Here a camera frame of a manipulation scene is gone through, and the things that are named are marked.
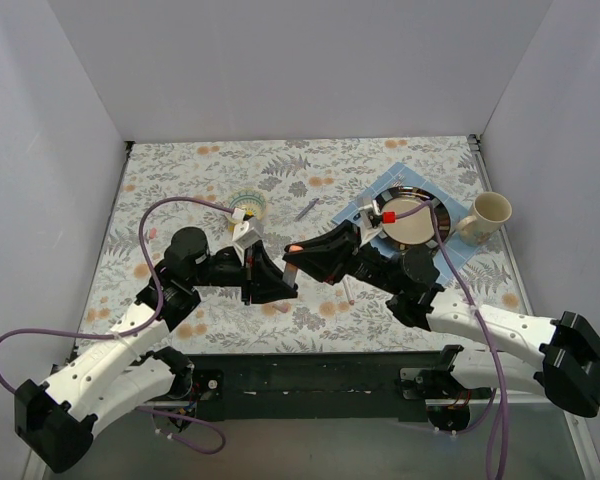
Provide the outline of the purple pen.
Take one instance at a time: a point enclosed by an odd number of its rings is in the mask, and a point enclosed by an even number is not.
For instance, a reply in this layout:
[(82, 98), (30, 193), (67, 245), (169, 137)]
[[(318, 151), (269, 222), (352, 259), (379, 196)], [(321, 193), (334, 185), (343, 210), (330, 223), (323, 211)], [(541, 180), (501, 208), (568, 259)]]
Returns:
[(314, 207), (315, 205), (319, 202), (319, 198), (313, 198), (311, 199), (306, 206), (304, 206), (302, 208), (302, 210), (295, 216), (294, 221), (298, 222), (300, 221), (304, 216), (306, 216)]

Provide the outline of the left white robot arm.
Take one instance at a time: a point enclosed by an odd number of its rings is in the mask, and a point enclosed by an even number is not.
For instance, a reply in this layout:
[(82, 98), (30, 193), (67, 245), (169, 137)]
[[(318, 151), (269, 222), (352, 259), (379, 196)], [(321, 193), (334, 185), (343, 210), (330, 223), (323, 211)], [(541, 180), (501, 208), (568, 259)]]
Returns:
[(199, 287), (237, 287), (244, 304), (267, 304), (296, 298), (296, 275), (291, 265), (275, 265), (248, 222), (216, 253), (201, 229), (178, 230), (152, 279), (106, 334), (44, 381), (15, 390), (16, 434), (53, 472), (69, 470), (115, 420), (156, 397), (191, 392), (188, 357), (153, 347), (199, 306)]

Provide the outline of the pink white pen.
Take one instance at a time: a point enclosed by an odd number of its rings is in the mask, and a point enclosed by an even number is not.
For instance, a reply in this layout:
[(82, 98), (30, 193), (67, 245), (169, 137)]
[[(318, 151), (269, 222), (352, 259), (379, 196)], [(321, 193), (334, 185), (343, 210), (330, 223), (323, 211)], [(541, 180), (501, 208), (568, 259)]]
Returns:
[(348, 281), (346, 278), (344, 278), (344, 279), (342, 280), (342, 284), (343, 284), (343, 288), (344, 288), (344, 291), (345, 291), (345, 295), (346, 295), (347, 302), (348, 302), (348, 303), (349, 303), (349, 305), (351, 305), (351, 306), (355, 305), (355, 299), (354, 299), (354, 297), (353, 297), (353, 294), (352, 294), (352, 290), (351, 290), (351, 286), (350, 286), (350, 284), (349, 284), (349, 281)]

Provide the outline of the grey highlighter pen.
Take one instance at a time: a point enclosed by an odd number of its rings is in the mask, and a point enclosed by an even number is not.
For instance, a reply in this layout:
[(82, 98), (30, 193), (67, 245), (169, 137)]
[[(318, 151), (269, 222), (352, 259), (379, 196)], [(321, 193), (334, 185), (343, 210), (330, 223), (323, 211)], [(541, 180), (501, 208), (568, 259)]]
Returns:
[(296, 283), (297, 272), (298, 268), (296, 266), (287, 263), (283, 272), (283, 281), (290, 287), (293, 287)]

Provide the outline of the cream ceramic mug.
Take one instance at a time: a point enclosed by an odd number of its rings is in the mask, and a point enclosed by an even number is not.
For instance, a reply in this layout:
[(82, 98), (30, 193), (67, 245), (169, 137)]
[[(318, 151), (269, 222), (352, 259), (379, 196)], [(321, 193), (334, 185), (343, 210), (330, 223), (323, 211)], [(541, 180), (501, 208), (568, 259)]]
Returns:
[(467, 245), (480, 246), (512, 216), (512, 206), (503, 195), (488, 191), (478, 195), (468, 215), (456, 225), (456, 233)]

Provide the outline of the dark striped plate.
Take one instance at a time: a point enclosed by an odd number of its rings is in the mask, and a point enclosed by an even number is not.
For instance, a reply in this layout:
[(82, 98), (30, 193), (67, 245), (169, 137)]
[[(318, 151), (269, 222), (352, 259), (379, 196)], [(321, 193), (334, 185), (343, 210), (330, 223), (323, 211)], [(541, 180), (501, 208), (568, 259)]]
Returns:
[[(445, 241), (453, 232), (451, 215), (446, 206), (435, 195), (422, 188), (393, 186), (379, 193), (375, 200), (382, 213), (394, 212), (396, 215), (430, 201), (434, 207), (441, 240)], [(396, 251), (418, 245), (425, 245), (432, 250), (438, 247), (427, 207), (395, 223), (384, 224), (375, 241)]]

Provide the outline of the purple pen cap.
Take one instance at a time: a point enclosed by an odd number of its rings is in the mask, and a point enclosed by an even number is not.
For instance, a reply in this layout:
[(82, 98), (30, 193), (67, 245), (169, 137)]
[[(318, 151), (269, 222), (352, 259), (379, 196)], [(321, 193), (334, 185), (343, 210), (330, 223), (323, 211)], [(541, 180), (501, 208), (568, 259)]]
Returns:
[(275, 304), (274, 308), (281, 313), (287, 313), (290, 310), (290, 305), (287, 303)]

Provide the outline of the floral table mat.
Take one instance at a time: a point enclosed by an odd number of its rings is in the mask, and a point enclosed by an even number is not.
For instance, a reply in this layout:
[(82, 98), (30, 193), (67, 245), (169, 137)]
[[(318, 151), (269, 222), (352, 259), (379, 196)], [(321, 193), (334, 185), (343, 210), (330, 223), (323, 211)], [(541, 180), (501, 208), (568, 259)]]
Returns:
[[(153, 260), (162, 257), (180, 228), (201, 228), (213, 249), (227, 246), (227, 218), (217, 211), (243, 188), (267, 201), (264, 244), (279, 260), (294, 242), (330, 231), (332, 218), (395, 163), (410, 169), (469, 206), (483, 189), (473, 138), (275, 140), (135, 144), (117, 196), (82, 332), (102, 334), (147, 284), (149, 270), (139, 242)], [(319, 198), (300, 221), (295, 216)], [(157, 235), (149, 238), (155, 228)], [(170, 336), (187, 353), (292, 353), (437, 350), (452, 342), (400, 325), (386, 309), (384, 292), (350, 280), (355, 305), (343, 284), (297, 278), (296, 299), (247, 307), (234, 288), (206, 287), (200, 306)], [(287, 303), (281, 313), (275, 304)]]

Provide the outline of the blue checked cloth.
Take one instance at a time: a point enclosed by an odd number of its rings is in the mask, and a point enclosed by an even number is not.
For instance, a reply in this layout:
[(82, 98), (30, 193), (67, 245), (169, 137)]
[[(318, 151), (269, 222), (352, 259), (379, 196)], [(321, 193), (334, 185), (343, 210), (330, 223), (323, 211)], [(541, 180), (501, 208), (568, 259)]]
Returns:
[(407, 193), (415, 193), (417, 190), (422, 193), (424, 199), (431, 199), (435, 204), (441, 238), (454, 267), (460, 270), (477, 251), (477, 247), (464, 244), (454, 232), (456, 224), (468, 215), (468, 209), (405, 164), (395, 163), (364, 190), (355, 192), (353, 200), (337, 213), (331, 222), (334, 225), (343, 220), (356, 222), (358, 197), (371, 197), (380, 207), (384, 207), (389, 200), (404, 197)]

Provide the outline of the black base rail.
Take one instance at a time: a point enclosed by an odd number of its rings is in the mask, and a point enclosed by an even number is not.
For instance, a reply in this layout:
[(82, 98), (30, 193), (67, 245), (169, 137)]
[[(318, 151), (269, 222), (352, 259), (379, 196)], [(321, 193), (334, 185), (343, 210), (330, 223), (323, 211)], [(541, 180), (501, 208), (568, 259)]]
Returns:
[(206, 421), (396, 419), (426, 422), (450, 406), (469, 421), (469, 403), (490, 388), (452, 378), (457, 346), (442, 351), (192, 355), (160, 401)]

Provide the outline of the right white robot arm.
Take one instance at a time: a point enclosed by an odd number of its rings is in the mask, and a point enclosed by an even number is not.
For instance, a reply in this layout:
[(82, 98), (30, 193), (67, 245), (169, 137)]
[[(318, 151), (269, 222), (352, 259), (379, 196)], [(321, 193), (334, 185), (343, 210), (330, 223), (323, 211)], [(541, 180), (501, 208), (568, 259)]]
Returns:
[(474, 306), (437, 281), (439, 271), (425, 246), (390, 257), (361, 240), (359, 228), (342, 222), (327, 234), (286, 246), (283, 259), (318, 282), (344, 276), (390, 294), (386, 306), (403, 325), (494, 346), (496, 358), (468, 352), (432, 373), (434, 389), (455, 397), (464, 389), (499, 385), (543, 395), (572, 414), (595, 417), (600, 409), (600, 336), (582, 315), (534, 317), (490, 305)]

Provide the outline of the patterned glass bowl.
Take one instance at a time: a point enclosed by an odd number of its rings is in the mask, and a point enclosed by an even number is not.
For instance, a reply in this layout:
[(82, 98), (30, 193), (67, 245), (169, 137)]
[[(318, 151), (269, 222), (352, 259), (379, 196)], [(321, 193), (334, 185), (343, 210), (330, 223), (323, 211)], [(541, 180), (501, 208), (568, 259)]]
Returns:
[(229, 196), (228, 208), (238, 210), (237, 213), (226, 214), (230, 224), (239, 223), (246, 218), (263, 220), (267, 211), (267, 201), (260, 190), (243, 188)]

